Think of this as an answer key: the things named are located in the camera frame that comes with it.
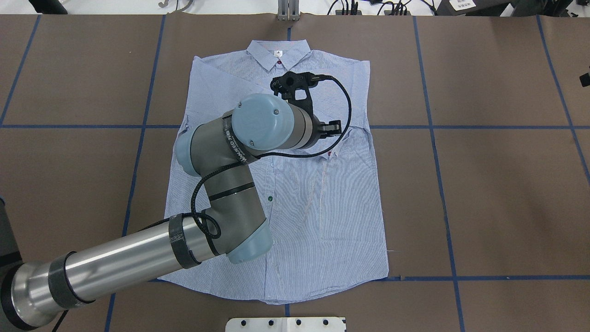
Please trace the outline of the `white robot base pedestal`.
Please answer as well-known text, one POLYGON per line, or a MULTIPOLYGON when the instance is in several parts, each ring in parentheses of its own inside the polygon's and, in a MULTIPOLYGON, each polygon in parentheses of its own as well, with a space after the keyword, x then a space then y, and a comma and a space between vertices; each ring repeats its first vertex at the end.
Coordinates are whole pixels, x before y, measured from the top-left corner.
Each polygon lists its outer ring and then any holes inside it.
POLYGON ((347 332, 342 317, 265 317, 234 318, 226 332, 347 332))

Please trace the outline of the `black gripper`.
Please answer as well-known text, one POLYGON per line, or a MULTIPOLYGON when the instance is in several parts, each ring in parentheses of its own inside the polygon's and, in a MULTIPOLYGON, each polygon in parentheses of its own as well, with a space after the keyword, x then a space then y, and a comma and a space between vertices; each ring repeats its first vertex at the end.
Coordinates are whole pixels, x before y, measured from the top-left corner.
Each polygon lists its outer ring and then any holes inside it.
POLYGON ((312 112, 304 111, 304 147, 314 146, 321 137, 335 137, 342 134, 340 120, 321 122, 312 112))

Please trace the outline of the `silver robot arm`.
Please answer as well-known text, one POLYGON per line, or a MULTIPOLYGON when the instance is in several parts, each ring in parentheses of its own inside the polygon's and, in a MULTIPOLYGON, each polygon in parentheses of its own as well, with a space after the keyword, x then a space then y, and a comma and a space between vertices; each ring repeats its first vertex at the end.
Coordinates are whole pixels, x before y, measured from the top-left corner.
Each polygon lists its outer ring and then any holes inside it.
POLYGON ((249 164, 280 150, 309 148, 348 130, 339 120, 318 121, 310 97, 253 94, 218 119, 183 131, 175 156, 199 181, 189 212, 130 235, 51 262, 24 263, 1 203, 1 330, 32 331, 102 296, 190 269, 219 255, 248 262, 272 246, 249 164))

